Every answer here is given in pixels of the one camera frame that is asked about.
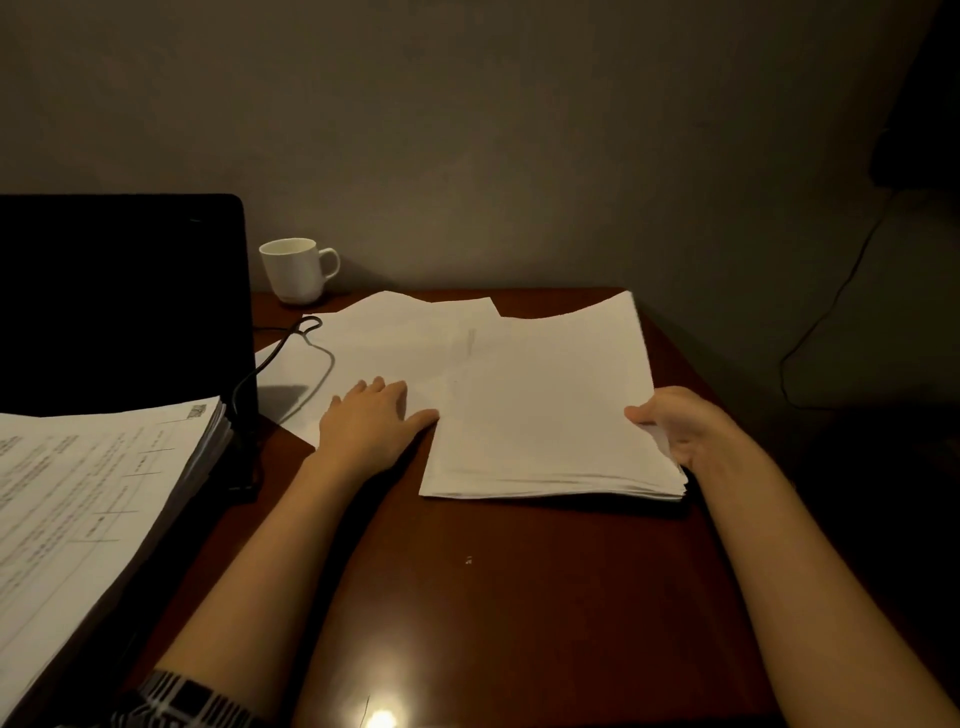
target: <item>stack of paper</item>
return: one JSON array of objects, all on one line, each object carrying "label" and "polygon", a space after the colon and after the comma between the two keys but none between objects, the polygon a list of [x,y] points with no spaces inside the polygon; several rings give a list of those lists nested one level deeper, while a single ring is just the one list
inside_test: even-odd
[{"label": "stack of paper", "polygon": [[0,415],[0,722],[74,632],[108,611],[230,435],[216,398]]},{"label": "stack of paper", "polygon": [[408,412],[441,412],[424,496],[685,492],[663,433],[623,417],[653,395],[629,293],[533,320],[501,318],[490,299],[381,293],[322,318],[257,380],[260,411],[314,446],[331,397],[380,375],[406,379]]}]

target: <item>black wall-mounted television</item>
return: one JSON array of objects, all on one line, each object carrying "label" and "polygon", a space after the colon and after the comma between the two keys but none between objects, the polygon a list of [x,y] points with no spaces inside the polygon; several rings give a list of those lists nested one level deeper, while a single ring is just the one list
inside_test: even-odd
[{"label": "black wall-mounted television", "polygon": [[945,0],[874,148],[874,184],[960,187],[960,2]]}]

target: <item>wooden table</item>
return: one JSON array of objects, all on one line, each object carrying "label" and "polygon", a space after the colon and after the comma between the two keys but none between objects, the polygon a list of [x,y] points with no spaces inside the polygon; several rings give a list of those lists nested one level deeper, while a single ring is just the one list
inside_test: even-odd
[{"label": "wooden table", "polygon": [[[617,292],[414,295],[427,301],[489,295],[505,316],[536,318]],[[295,309],[254,294],[253,320],[287,326],[304,312],[338,310],[362,297]],[[662,332],[641,320],[657,385],[682,384],[715,400]],[[256,346],[276,338],[258,333]],[[268,431],[259,500],[230,509],[217,524],[129,683],[149,671],[310,452],[289,432],[272,425]],[[695,486],[681,506],[625,497],[422,498],[430,441],[428,433],[388,482],[365,489],[372,491],[366,513],[343,537],[342,563],[331,564],[325,577],[335,591],[329,587],[332,598],[321,599],[319,638],[316,632],[306,638],[309,670],[297,725],[356,728],[378,710],[391,711],[404,728],[776,714],[739,592]]]}]

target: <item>mug rim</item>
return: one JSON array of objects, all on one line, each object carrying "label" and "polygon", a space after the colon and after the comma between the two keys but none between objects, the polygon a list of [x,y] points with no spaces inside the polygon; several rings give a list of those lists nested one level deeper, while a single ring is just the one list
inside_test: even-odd
[{"label": "mug rim", "polygon": [[[283,251],[282,253],[275,253],[275,252],[269,250],[270,246],[273,246],[275,243],[292,243],[292,242],[294,242],[294,241],[307,243],[307,245],[306,245],[305,247],[301,247],[301,248],[299,248],[299,249],[297,249],[297,250],[293,250],[293,251],[287,250],[287,251]],[[270,240],[270,241],[264,243],[263,245],[260,246],[259,250],[260,250],[260,254],[261,254],[261,255],[276,255],[276,256],[280,256],[280,255],[296,255],[296,254],[298,254],[298,253],[306,253],[307,251],[309,251],[309,250],[311,250],[311,249],[316,250],[316,248],[317,248],[317,241],[316,241],[316,240],[311,240],[311,239],[308,238],[308,237],[280,237],[280,238],[278,238],[277,240]]]}]

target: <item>plaid sleeve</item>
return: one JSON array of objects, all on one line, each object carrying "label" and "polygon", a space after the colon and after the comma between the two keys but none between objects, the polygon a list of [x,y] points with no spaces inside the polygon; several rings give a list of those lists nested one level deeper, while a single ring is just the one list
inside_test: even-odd
[{"label": "plaid sleeve", "polygon": [[210,688],[154,670],[124,694],[106,725],[117,728],[267,728],[267,722]]}]

